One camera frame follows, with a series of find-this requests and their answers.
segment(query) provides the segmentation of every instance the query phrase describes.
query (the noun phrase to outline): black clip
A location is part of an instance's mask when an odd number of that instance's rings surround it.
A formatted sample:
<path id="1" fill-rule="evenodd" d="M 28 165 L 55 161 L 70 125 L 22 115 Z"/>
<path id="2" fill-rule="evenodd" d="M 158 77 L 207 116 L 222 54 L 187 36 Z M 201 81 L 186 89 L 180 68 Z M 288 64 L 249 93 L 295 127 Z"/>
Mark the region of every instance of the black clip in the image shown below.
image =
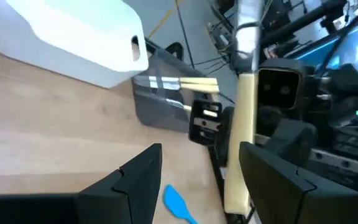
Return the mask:
<path id="1" fill-rule="evenodd" d="M 189 139 L 204 146 L 213 146 L 219 131 L 222 104 L 194 100 L 191 107 Z"/>

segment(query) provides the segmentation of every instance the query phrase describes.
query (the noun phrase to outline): blue silicone spatula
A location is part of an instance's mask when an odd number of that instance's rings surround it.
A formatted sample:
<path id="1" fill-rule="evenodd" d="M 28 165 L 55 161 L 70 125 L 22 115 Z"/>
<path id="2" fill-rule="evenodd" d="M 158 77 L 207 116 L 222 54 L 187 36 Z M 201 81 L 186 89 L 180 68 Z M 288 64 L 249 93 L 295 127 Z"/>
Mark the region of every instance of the blue silicone spatula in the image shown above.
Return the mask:
<path id="1" fill-rule="evenodd" d="M 187 220 L 190 224 L 197 224 L 196 220 L 194 220 L 194 218 L 190 215 L 190 212 L 187 210 L 184 199 L 172 187 L 172 185 L 167 185 L 165 187 L 163 200 L 165 206 L 175 217 Z"/>

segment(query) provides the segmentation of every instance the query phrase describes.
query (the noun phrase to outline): white bin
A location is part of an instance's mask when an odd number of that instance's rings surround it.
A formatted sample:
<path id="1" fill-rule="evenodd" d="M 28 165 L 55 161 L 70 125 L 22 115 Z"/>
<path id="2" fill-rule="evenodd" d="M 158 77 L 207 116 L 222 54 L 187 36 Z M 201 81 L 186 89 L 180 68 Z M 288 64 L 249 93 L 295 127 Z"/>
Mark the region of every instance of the white bin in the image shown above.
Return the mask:
<path id="1" fill-rule="evenodd" d="M 0 53 L 105 88 L 149 66 L 140 18 L 121 0 L 0 0 Z"/>

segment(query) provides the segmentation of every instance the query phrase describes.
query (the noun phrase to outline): black bracket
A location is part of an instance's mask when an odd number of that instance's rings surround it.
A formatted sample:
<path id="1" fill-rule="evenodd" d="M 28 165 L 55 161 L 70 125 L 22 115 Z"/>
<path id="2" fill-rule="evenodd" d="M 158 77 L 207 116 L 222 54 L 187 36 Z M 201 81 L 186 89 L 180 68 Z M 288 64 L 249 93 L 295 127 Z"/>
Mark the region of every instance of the black bracket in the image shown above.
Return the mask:
<path id="1" fill-rule="evenodd" d="M 190 141 L 204 146 L 213 146 L 221 124 L 221 113 L 222 104 L 218 102 L 194 100 L 189 125 Z"/>
<path id="2" fill-rule="evenodd" d="M 282 119 L 263 148 L 287 162 L 304 167 L 311 147 L 316 143 L 316 133 L 317 130 L 312 124 Z"/>

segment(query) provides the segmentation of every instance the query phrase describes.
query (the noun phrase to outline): wooden tabletop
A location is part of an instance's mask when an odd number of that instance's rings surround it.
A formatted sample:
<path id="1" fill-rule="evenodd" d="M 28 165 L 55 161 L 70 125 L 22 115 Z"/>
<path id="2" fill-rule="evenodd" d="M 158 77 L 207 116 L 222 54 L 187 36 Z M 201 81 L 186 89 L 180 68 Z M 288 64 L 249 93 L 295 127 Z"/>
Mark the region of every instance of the wooden tabletop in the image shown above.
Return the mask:
<path id="1" fill-rule="evenodd" d="M 0 54 L 0 194 L 78 192 L 163 146 L 161 191 L 172 184 L 199 223 L 225 223 L 207 149 L 142 125 L 132 85 L 106 90 Z M 186 223 L 157 202 L 154 223 Z"/>

